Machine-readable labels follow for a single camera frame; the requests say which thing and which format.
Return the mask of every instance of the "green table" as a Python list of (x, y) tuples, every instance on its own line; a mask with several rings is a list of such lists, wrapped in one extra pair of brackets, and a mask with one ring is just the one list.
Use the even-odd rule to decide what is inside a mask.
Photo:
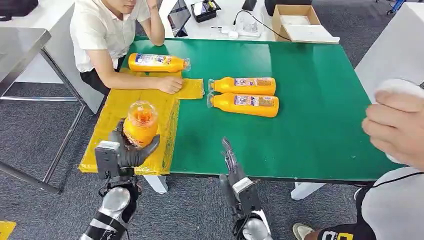
[(206, 96), (182, 100), (171, 173), (226, 173), (228, 137), (247, 175), (307, 182), (374, 181), (400, 165), (374, 148), (361, 121), (370, 101), (338, 44), (136, 37), (129, 53), (190, 58), (184, 78), (274, 77), (274, 118), (206, 107)]

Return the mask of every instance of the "cardboard box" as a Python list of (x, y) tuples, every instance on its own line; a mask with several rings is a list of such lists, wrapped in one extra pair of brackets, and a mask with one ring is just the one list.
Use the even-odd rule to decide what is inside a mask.
[(276, 5), (272, 29), (277, 42), (339, 43), (322, 25), (311, 5)]

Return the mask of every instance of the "floor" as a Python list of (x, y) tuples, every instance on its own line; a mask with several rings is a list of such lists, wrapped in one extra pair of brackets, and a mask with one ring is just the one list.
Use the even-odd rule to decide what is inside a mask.
[[(341, 45), (353, 66), (375, 41), (391, 16), (388, 2), (314, 0), (321, 23)], [(68, 96), (60, 84), (16, 83), (8, 93), (19, 96)], [(79, 106), (74, 103), (18, 103), (0, 107), (0, 160), (41, 179), (65, 137)], [(11, 240), (73, 240), (83, 233), (101, 204), (103, 180), (82, 174), (84, 154), (96, 115), (86, 111), (51, 180), (60, 195), (51, 195), (0, 172), (0, 220), (17, 222)], [(132, 240), (231, 240), (231, 213), (216, 178), (171, 176), (169, 192), (155, 193), (142, 180), (139, 209), (129, 225)], [(293, 201), (294, 184), (259, 183), (259, 196), (275, 240), (294, 240), (291, 226), (314, 228), (355, 221), (356, 187), (326, 185), (304, 200)]]

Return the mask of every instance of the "robotic arm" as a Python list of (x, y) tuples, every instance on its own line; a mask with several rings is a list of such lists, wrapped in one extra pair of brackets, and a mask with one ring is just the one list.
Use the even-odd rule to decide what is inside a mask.
[(137, 209), (141, 194), (134, 168), (142, 165), (159, 145), (159, 135), (142, 149), (134, 147), (123, 133), (124, 119), (109, 135), (109, 141), (101, 141), (95, 148), (98, 175), (107, 179), (98, 193), (103, 197), (81, 240), (119, 240), (126, 232), (128, 222)]
[[(95, 148), (98, 175), (107, 179), (98, 193), (103, 197), (81, 240), (120, 240), (126, 233), (128, 223), (137, 209), (137, 199), (141, 194), (134, 168), (142, 165), (159, 145), (156, 135), (144, 148), (134, 147), (123, 132), (124, 119), (109, 135), (109, 141), (101, 141)], [(228, 177), (219, 176), (219, 185), (231, 207), (237, 240), (273, 240), (267, 218), (262, 210), (257, 187), (246, 177), (243, 168), (237, 163), (233, 148), (226, 137), (222, 139), (225, 149), (222, 154), (228, 168)]]
[(219, 186), (231, 207), (234, 221), (232, 234), (237, 240), (273, 240), (255, 183), (246, 177), (226, 137), (222, 139), (222, 146), (228, 177), (221, 174)]

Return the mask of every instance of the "black shorts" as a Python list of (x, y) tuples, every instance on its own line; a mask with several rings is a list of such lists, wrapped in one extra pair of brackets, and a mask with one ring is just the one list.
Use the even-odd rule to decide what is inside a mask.
[(362, 201), (369, 188), (362, 188), (356, 196), (357, 223), (325, 228), (318, 240), (376, 240), (373, 229), (362, 217)]
[[(125, 56), (118, 59), (118, 66), (115, 69), (115, 72), (119, 72), (124, 59)], [(109, 94), (111, 89), (103, 84), (102, 80), (100, 80), (100, 77), (97, 74), (97, 71), (94, 68), (91, 71), (80, 72), (79, 75), (81, 76), (82, 81), (90, 85), (93, 89), (101, 92), (105, 96)]]

